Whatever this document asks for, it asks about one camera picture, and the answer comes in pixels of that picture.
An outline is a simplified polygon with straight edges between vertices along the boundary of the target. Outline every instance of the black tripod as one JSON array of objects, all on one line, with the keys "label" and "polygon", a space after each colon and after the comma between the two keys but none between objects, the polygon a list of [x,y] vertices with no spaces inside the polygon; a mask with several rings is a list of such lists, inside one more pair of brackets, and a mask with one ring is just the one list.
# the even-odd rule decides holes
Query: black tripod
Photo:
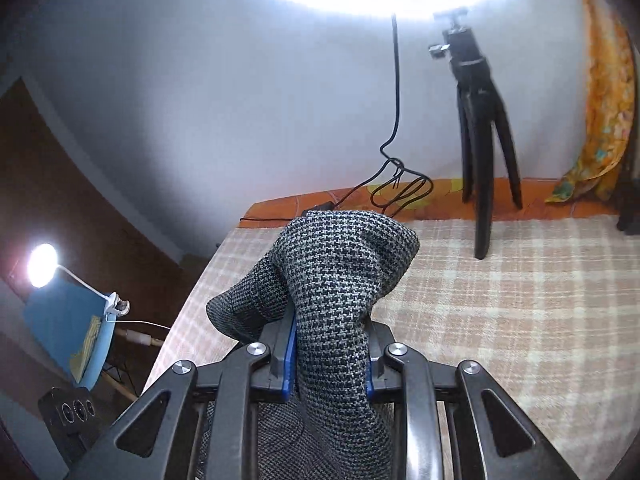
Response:
[{"label": "black tripod", "polygon": [[462,201],[469,200],[475,185],[475,256],[482,260],[489,250],[494,204],[493,124],[504,152],[513,203],[518,209],[522,209],[522,192],[504,102],[491,79],[489,64],[480,54],[471,28],[458,24],[458,17],[464,14],[466,9],[435,15],[436,18],[450,18],[451,28],[443,32],[444,44],[431,46],[429,52],[435,59],[444,57],[447,52],[450,53],[451,70],[458,82],[458,115],[462,136]]}]

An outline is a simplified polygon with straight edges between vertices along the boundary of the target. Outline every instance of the blue chair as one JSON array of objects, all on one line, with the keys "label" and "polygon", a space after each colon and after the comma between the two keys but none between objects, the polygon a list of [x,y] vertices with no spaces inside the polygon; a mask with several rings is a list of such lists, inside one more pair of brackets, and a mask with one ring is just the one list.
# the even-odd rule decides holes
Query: blue chair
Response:
[{"label": "blue chair", "polygon": [[[92,316],[100,317],[102,323],[91,357],[77,383],[71,374],[69,358],[82,348]],[[54,276],[47,286],[31,293],[23,317],[37,341],[68,374],[70,382],[91,390],[107,359],[115,327],[115,323],[104,319],[104,300],[83,286]]]}]

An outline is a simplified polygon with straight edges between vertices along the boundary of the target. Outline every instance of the orange curtain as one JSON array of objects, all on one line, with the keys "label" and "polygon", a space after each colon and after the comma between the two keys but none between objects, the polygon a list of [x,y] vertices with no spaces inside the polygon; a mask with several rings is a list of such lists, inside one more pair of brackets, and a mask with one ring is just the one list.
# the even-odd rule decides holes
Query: orange curtain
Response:
[{"label": "orange curtain", "polygon": [[603,0],[583,2],[589,43],[586,139],[547,202],[566,202],[591,189],[608,200],[634,118],[634,62],[626,30]]}]

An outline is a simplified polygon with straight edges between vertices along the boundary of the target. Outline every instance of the plaid tablecloth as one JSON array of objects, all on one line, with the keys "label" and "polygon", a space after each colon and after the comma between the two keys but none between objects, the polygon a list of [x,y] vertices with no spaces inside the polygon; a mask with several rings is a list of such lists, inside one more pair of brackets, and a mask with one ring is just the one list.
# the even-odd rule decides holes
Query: plaid tablecloth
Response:
[{"label": "plaid tablecloth", "polygon": [[[608,216],[496,222],[487,259],[474,223],[408,224],[420,251],[375,320],[427,358],[482,363],[582,480],[604,480],[640,429],[640,237]],[[281,229],[235,229],[193,289],[146,387],[174,361],[220,360],[235,341],[205,305],[238,282]]]}]

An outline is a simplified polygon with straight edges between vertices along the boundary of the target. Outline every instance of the tripod leg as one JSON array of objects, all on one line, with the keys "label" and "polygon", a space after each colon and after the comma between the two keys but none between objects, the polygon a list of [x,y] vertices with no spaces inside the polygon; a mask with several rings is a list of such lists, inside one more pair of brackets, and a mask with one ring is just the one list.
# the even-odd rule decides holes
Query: tripod leg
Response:
[{"label": "tripod leg", "polygon": [[466,120],[465,104],[460,85],[458,85],[458,118],[460,119],[460,138],[462,140],[462,202],[467,203],[474,189],[474,172],[469,124]]},{"label": "tripod leg", "polygon": [[513,147],[513,137],[504,109],[504,102],[494,87],[495,100],[495,129],[500,139],[502,152],[504,153],[504,163],[507,166],[509,175],[509,186],[511,187],[511,198],[518,209],[522,209],[522,190],[520,189],[520,173],[518,172],[518,161],[516,151]]},{"label": "tripod leg", "polygon": [[490,94],[478,91],[463,95],[468,117],[474,181],[476,183],[476,248],[475,256],[483,260],[491,240],[492,209],[494,207],[494,133]]}]

